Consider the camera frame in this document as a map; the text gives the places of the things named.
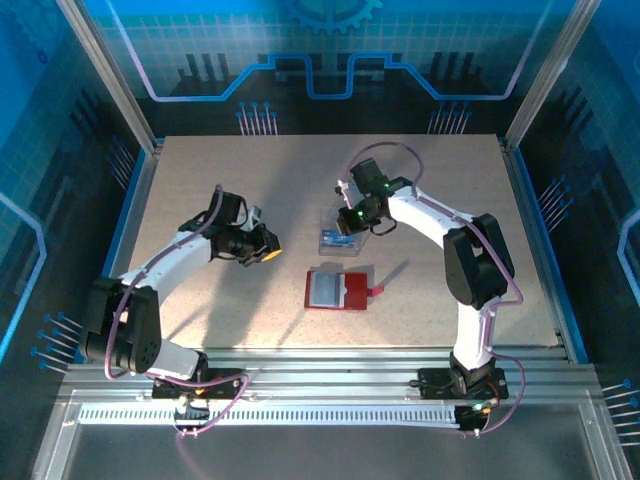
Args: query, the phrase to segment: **white arm segment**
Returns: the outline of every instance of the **white arm segment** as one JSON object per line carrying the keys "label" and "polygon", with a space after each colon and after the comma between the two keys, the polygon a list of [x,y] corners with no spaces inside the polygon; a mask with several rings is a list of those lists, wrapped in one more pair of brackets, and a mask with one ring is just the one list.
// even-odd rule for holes
{"label": "white arm segment", "polygon": [[[471,215],[454,210],[428,197],[420,189],[418,189],[418,195],[428,198],[465,220],[472,220]],[[443,237],[449,230],[464,226],[416,200],[410,186],[399,189],[389,198],[389,213],[396,222],[413,227],[440,248],[443,248]],[[496,298],[488,302],[480,310],[458,303],[458,336],[453,347],[453,355],[467,370],[485,365],[493,356],[488,351],[491,348],[493,332],[489,332],[485,337],[485,328],[489,307],[498,300],[499,298]]]}
{"label": "white arm segment", "polygon": [[458,303],[458,336],[453,346],[453,356],[467,370],[480,368],[493,357],[489,353],[492,348],[493,325],[491,325],[492,331],[485,337],[485,331],[489,327],[487,318],[491,303],[494,302],[487,303],[480,310],[476,310],[471,305]]}
{"label": "white arm segment", "polygon": [[[418,195],[428,198],[443,208],[454,212],[459,217],[469,221],[472,219],[471,215],[447,207],[443,203],[425,195],[420,189],[418,189]],[[446,215],[417,201],[412,194],[411,187],[402,187],[389,198],[389,213],[391,213],[391,217],[396,222],[405,223],[415,228],[425,237],[433,240],[440,248],[443,248],[442,239],[449,230],[463,226],[461,223],[454,222]]]}
{"label": "white arm segment", "polygon": [[[192,232],[178,232],[167,246],[177,243],[191,234]],[[178,285],[210,261],[211,241],[203,236],[198,236],[156,263],[147,272],[147,276],[136,285],[136,288],[153,288],[158,292],[158,304],[162,305]],[[122,284],[129,285],[143,267],[138,267],[122,275],[120,277]]]}
{"label": "white arm segment", "polygon": [[[191,233],[178,232],[169,245],[179,242]],[[153,288],[158,292],[158,304],[162,305],[178,285],[210,261],[211,241],[198,236],[156,263],[136,288]],[[142,268],[136,268],[122,275],[120,277],[122,283],[129,285]],[[195,351],[162,339],[158,358],[147,372],[162,377],[189,380],[193,376],[198,360],[199,357]]]}

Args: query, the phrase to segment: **beige work surface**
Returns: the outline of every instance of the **beige work surface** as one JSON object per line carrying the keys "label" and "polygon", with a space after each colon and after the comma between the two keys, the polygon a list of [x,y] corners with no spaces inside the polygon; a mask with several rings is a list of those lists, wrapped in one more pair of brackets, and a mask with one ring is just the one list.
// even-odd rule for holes
{"label": "beige work surface", "polygon": [[[262,208],[283,253],[248,268],[216,260],[200,269],[162,305],[164,337],[189,347],[453,345],[456,303],[446,286],[442,250],[430,240],[400,225],[385,237],[371,236],[358,257],[318,255],[319,211],[335,201],[337,178],[355,152],[382,140],[402,140],[424,157],[419,186],[427,194],[499,220],[525,303],[500,310],[495,343],[555,345],[499,145],[490,135],[167,138],[131,267],[206,209],[216,183]],[[399,148],[381,147],[371,156],[390,178],[413,179],[418,171]],[[386,279],[386,291],[362,313],[305,311],[306,272],[318,267],[373,273],[371,283]]]}

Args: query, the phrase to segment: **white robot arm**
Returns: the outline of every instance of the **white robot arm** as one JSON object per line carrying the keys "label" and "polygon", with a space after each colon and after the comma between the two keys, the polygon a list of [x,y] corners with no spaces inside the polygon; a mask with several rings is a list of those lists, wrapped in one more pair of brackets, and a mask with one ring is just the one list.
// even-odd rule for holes
{"label": "white robot arm", "polygon": [[352,180],[340,181],[336,188],[346,202],[337,219],[341,233],[371,230],[381,235],[374,227],[387,218],[394,226],[382,235],[404,223],[444,251],[447,285],[458,304],[458,334],[450,356],[451,391],[441,391],[436,398],[484,397],[486,384],[504,385],[504,372],[495,368],[491,353],[492,307],[506,293],[508,282],[468,226],[472,224],[482,233],[513,277],[513,263],[496,219],[447,207],[405,178],[389,180],[373,159],[358,163],[351,175]]}
{"label": "white robot arm", "polygon": [[[412,190],[410,186],[402,187],[389,197],[391,218],[415,228],[440,248],[444,248],[445,235],[453,229],[463,228],[464,225],[416,200]],[[420,197],[429,199],[420,189],[417,189],[417,193]],[[455,213],[461,218],[473,220],[471,215],[466,213],[457,211]],[[492,356],[489,350],[491,349],[492,332],[485,332],[485,329],[490,324],[488,322],[489,308],[499,300],[500,297],[495,297],[479,310],[476,310],[472,305],[463,305],[457,302],[458,335],[453,347],[453,355],[467,370],[480,368],[491,360]]]}
{"label": "white robot arm", "polygon": [[[80,343],[85,357],[132,373],[208,380],[211,375],[202,352],[162,338],[160,305],[185,279],[215,258],[249,266],[281,251],[278,238],[261,222],[260,209],[248,209],[244,198],[225,192],[216,215],[218,195],[214,193],[209,210],[181,225],[167,247],[143,266],[119,278],[101,277],[94,282]],[[109,334],[123,298],[126,308],[110,345]]]}

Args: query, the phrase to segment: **transparent plastic box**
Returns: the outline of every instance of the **transparent plastic box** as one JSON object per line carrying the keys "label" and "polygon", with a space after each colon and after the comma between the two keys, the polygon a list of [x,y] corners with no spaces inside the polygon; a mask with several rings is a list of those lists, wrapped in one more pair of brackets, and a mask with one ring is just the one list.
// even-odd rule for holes
{"label": "transparent plastic box", "polygon": [[345,205],[338,197],[330,208],[320,211],[318,255],[327,257],[357,257],[369,237],[368,231],[356,235],[343,235],[338,230],[338,210]]}

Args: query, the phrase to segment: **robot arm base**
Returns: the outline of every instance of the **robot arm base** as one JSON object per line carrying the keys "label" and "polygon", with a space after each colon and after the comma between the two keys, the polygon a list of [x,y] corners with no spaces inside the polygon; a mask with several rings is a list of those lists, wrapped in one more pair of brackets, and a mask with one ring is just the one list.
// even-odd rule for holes
{"label": "robot arm base", "polygon": [[468,371],[452,354],[449,368],[421,368],[410,386],[420,389],[423,400],[474,400],[480,404],[509,398],[504,370],[495,368],[495,359]]}
{"label": "robot arm base", "polygon": [[[242,373],[239,368],[210,368],[209,359],[204,352],[195,352],[198,361],[194,369],[193,376],[188,379],[190,382],[203,383],[211,380],[223,379]],[[226,382],[213,388],[194,389],[192,387],[181,387],[172,382],[167,382],[161,378],[156,378],[153,382],[151,397],[154,399],[175,400],[186,395],[190,401],[203,400],[232,400],[240,390],[240,382]]]}

